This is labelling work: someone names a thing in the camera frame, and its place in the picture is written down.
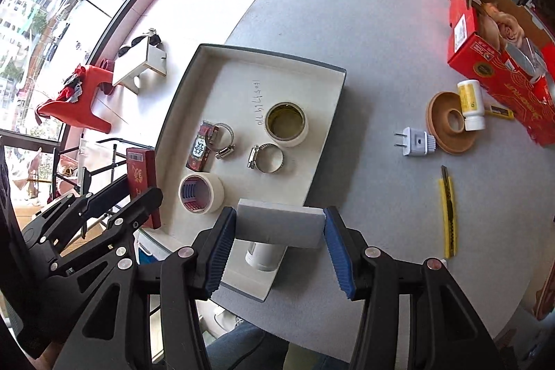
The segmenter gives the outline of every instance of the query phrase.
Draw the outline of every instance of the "white tray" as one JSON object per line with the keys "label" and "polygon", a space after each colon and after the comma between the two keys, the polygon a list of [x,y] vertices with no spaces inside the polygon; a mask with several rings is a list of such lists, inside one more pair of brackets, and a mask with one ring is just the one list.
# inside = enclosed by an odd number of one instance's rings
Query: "white tray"
{"label": "white tray", "polygon": [[[260,93],[255,92],[254,81]],[[235,152],[224,160],[216,160],[211,154],[204,167],[204,171],[221,179],[225,190],[222,207],[237,207],[239,198],[302,206],[344,81],[345,70],[336,66],[257,49],[200,45],[183,75],[156,144],[156,178],[164,193],[162,227],[143,232],[173,252],[191,245],[220,214],[221,209],[212,214],[191,214],[178,196],[181,178],[192,172],[185,163],[203,120],[229,124],[235,133]],[[283,149],[284,167],[277,173],[247,168],[251,148],[271,143],[256,116],[264,116],[268,108],[282,101],[294,102],[304,110],[309,124],[307,138],[296,147]],[[263,112],[255,112],[255,105],[262,105]],[[235,240],[222,284],[263,301],[277,270],[263,272],[248,265],[248,245]]]}

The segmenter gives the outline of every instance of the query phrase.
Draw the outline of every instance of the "gray table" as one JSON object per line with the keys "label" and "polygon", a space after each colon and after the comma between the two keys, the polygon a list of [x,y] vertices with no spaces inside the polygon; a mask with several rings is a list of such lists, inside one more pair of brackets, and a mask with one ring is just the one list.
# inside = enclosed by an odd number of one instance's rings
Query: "gray table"
{"label": "gray table", "polygon": [[[454,180],[459,254],[449,270],[495,336],[521,300],[555,214],[555,155],[518,122],[487,119],[460,156],[403,157],[393,133],[425,128],[435,93],[464,78],[446,63],[449,0],[256,0],[230,45],[343,67],[345,88],[306,205],[336,205],[349,227],[397,259],[442,256],[437,180]],[[214,301],[280,337],[348,361],[362,302],[340,291],[326,248],[290,248],[264,303]],[[400,343],[407,342],[401,303]]]}

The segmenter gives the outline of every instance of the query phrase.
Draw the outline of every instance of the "white tile floor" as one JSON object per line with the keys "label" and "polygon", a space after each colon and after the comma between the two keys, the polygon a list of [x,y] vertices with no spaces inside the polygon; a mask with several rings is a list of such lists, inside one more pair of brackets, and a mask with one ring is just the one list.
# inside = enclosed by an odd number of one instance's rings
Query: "white tile floor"
{"label": "white tile floor", "polygon": [[[142,73],[138,96],[121,86],[110,96],[98,95],[93,112],[112,124],[108,136],[154,146],[177,85],[198,45],[223,44],[253,1],[154,0],[126,42],[149,27],[155,28],[168,53],[167,76]],[[85,131],[88,140],[106,137],[101,132]]]}

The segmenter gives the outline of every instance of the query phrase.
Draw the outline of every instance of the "floor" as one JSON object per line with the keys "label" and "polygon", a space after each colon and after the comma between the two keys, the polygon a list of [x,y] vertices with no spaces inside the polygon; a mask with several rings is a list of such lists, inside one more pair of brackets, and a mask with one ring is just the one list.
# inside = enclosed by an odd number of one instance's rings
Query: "floor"
{"label": "floor", "polygon": [[[114,93],[105,96],[100,93],[93,104],[93,112],[112,124],[110,134],[85,130],[84,138],[98,141],[108,137],[121,137],[145,145],[156,145],[156,140],[164,116],[169,108],[177,85],[187,68],[190,59],[200,43],[223,44],[231,34],[243,14],[254,0],[154,0],[138,19],[127,41],[148,30],[156,29],[163,41],[163,49],[168,53],[167,75],[159,76],[153,71],[146,71],[140,76],[139,95],[133,94],[122,86],[117,86]],[[126,146],[119,145],[124,152]],[[96,153],[92,168],[101,167],[111,162],[111,152]],[[115,177],[124,174],[126,166],[115,171]],[[109,183],[109,172],[95,176],[91,191],[96,192]],[[198,302],[202,325],[212,336],[219,337],[226,332],[218,319],[230,327],[234,316],[221,313],[221,308],[211,301]],[[162,350],[159,311],[151,317],[152,355],[157,356]]]}

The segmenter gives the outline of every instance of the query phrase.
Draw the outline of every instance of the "gray foam block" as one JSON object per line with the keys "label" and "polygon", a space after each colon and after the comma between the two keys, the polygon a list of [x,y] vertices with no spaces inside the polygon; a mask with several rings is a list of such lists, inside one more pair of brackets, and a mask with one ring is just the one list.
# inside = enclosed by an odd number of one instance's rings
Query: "gray foam block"
{"label": "gray foam block", "polygon": [[235,238],[250,242],[318,248],[326,216],[315,207],[288,206],[241,198]]}

